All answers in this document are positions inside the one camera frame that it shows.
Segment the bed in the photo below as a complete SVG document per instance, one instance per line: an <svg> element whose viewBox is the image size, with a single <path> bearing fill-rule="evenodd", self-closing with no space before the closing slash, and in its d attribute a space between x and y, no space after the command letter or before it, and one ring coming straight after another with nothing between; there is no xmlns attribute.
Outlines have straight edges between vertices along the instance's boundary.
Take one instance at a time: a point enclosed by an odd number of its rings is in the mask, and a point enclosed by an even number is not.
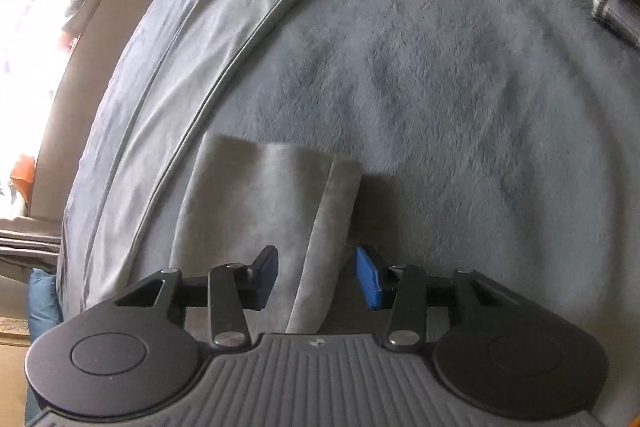
<svg viewBox="0 0 640 427"><path fill-rule="evenodd" d="M196 3L153 2L100 104L63 219L65 319L86 292L87 230L132 100ZM351 240L433 275L477 269L593 333L610 362L596 413L621 426L640 411L640 54L590 10L591 0L297 0L196 135L357 160ZM128 282L170 263L197 143L149 211ZM322 330L379 327L358 298L347 266Z"/></svg>

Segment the pillow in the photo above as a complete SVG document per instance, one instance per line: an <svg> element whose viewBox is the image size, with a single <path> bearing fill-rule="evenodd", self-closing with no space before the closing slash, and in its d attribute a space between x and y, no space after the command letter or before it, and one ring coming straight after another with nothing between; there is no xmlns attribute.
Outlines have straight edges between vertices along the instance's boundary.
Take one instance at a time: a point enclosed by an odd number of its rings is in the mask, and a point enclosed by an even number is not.
<svg viewBox="0 0 640 427"><path fill-rule="evenodd" d="M29 338L31 344L43 333L62 322L62 312L56 293L56 276L38 268L31 271L27 288ZM35 395L29 387L24 408L24 422L28 424L40 413Z"/></svg>

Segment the orange object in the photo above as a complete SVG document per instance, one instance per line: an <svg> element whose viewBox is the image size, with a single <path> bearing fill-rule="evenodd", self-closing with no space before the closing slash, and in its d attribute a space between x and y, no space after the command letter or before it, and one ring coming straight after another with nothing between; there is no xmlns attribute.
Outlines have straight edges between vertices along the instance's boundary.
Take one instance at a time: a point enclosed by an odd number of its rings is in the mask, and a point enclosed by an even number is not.
<svg viewBox="0 0 640 427"><path fill-rule="evenodd" d="M15 163L14 168L11 171L11 181L14 187L22 199L26 203L31 198L31 191L33 190L33 173L36 169L36 158L33 156L27 156L26 154L20 154L18 161Z"/></svg>

